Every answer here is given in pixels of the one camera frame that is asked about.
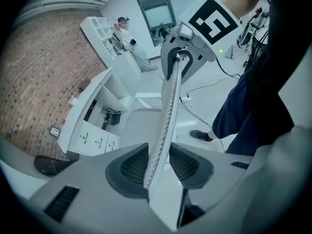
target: sneaker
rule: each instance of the sneaker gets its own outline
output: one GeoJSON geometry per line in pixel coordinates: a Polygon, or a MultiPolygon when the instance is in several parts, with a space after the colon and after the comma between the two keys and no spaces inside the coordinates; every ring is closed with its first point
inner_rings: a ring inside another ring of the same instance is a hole
{"type": "Polygon", "coordinates": [[[213,140],[213,138],[210,138],[208,136],[208,133],[204,133],[204,132],[202,132],[200,130],[192,130],[192,131],[190,131],[190,136],[192,136],[193,138],[197,138],[199,140],[204,140],[204,141],[208,141],[208,142],[213,140]]]}

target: window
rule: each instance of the window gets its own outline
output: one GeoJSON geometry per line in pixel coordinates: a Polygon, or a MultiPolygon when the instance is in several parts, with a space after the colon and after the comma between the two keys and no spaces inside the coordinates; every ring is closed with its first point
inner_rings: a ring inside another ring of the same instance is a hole
{"type": "Polygon", "coordinates": [[[179,16],[196,0],[137,0],[149,28],[154,46],[162,45],[179,16]]]}

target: brick wall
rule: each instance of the brick wall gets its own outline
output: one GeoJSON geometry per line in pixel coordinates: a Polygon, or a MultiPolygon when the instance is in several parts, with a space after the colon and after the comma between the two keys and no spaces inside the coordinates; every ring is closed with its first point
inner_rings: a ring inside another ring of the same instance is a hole
{"type": "Polygon", "coordinates": [[[79,25],[99,11],[41,14],[10,35],[0,58],[0,136],[30,155],[66,159],[56,138],[78,85],[106,69],[79,25]]]}

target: power strip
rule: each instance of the power strip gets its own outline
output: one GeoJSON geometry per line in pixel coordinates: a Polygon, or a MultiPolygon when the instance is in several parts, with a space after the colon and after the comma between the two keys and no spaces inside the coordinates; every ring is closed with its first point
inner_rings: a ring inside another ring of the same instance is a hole
{"type": "Polygon", "coordinates": [[[182,99],[183,103],[190,102],[192,100],[192,98],[190,96],[189,97],[184,96],[184,97],[181,97],[181,99],[182,99]]]}

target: gray pants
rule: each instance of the gray pants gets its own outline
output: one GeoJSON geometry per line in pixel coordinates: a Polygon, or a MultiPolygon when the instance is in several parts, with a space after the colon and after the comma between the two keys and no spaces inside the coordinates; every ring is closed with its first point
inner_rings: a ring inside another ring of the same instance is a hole
{"type": "Polygon", "coordinates": [[[135,45],[130,43],[128,46],[125,46],[125,49],[132,53],[142,72],[157,69],[157,67],[154,67],[150,60],[147,59],[145,51],[137,43],[135,45]]]}

